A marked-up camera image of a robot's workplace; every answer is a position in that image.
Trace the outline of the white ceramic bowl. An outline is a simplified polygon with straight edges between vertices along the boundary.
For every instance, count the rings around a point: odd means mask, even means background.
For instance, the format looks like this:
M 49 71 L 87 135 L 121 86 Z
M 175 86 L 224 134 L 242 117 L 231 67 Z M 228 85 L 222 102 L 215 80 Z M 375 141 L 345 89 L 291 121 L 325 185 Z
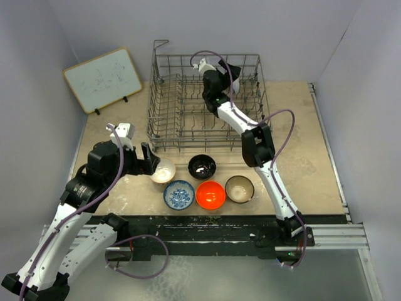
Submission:
M 235 75 L 232 76 L 231 88 L 233 94 L 238 94 L 240 91 L 240 81 Z

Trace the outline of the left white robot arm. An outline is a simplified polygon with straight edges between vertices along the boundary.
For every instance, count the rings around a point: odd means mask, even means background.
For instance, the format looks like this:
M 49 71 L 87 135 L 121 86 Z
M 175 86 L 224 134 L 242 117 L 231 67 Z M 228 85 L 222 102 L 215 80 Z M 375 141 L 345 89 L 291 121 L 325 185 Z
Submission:
M 73 278 L 107 247 L 124 245 L 130 236 L 129 222 L 109 213 L 94 232 L 74 250 L 76 235 L 93 216 L 121 177 L 151 176 L 160 158 L 142 143 L 143 159 L 134 146 L 111 140 L 97 143 L 86 164 L 65 187 L 53 222 L 26 264 L 7 274 L 1 285 L 20 300 L 65 300 Z

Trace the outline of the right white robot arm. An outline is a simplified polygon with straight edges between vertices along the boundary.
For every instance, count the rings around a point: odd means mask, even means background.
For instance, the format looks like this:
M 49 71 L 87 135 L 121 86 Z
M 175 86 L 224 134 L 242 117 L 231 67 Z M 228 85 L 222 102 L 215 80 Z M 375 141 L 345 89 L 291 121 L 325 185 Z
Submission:
M 209 64 L 205 58 L 194 65 L 202 75 L 202 98 L 206 107 L 241 136 L 242 158 L 260 177 L 273 204 L 280 228 L 279 240 L 285 245 L 293 245 L 301 238 L 302 233 L 303 247 L 306 247 L 308 234 L 305 222 L 289 196 L 276 164 L 276 158 L 282 150 L 275 150 L 271 129 L 266 121 L 256 123 L 234 104 L 232 75 L 240 68 L 231 66 L 224 60 L 220 60 L 219 64 L 226 70 L 225 73 Z

